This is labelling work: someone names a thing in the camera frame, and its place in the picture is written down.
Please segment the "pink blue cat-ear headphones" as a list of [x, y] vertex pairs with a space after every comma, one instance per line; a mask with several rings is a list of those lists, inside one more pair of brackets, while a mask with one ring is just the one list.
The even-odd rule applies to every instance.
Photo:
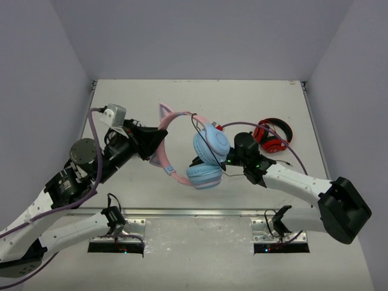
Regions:
[[169, 106], [159, 104], [159, 129], [168, 129], [170, 123], [180, 116], [191, 117], [192, 124], [202, 125], [193, 137], [193, 148], [204, 164], [189, 167], [186, 177], [177, 174], [171, 165], [164, 142], [157, 149], [156, 156], [149, 161], [155, 167], [162, 168], [167, 175], [177, 180], [180, 184], [193, 187], [197, 190], [216, 187], [221, 183], [223, 171], [226, 170], [224, 161], [230, 151], [230, 143], [224, 132], [212, 126], [212, 123], [203, 116], [192, 112], [175, 112]]

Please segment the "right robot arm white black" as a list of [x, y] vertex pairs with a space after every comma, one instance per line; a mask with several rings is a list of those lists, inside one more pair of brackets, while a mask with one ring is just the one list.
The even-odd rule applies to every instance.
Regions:
[[253, 185], [288, 193], [312, 206], [297, 210], [283, 206], [272, 216], [274, 231], [280, 236], [298, 231], [326, 232], [343, 244], [350, 244], [372, 211], [354, 185], [343, 177], [334, 181], [318, 179], [290, 170], [260, 154], [258, 143], [246, 132], [234, 137], [234, 146], [223, 132], [200, 131], [193, 138], [198, 155], [186, 170], [198, 190], [220, 184], [227, 165], [239, 166]]

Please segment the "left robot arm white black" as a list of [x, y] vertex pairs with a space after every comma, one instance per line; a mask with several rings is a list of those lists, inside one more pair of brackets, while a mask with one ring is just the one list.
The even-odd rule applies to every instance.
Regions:
[[69, 160], [42, 189], [34, 202], [1, 232], [1, 276], [27, 280], [54, 256], [72, 245], [95, 237], [117, 239], [127, 227], [118, 206], [109, 204], [91, 217], [59, 229], [51, 226], [96, 195], [96, 188], [134, 156], [148, 161], [167, 136], [167, 130], [143, 127], [124, 120], [109, 129], [100, 148], [93, 137], [75, 142]]

